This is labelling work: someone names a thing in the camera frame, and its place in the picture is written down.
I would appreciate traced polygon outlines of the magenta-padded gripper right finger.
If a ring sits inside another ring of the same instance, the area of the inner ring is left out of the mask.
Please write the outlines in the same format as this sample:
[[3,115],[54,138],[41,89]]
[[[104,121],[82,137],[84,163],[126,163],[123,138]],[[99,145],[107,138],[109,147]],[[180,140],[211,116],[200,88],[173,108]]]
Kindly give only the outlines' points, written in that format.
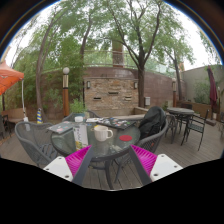
[[129,155],[143,186],[182,169],[166,154],[155,155],[135,145],[130,146]]

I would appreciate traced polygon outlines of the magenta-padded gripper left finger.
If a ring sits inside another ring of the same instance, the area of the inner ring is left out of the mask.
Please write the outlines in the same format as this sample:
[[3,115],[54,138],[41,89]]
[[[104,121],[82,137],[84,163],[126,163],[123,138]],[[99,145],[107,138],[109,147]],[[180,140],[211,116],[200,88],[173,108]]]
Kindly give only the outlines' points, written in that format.
[[67,157],[58,156],[44,170],[81,186],[92,156],[93,149],[89,145]]

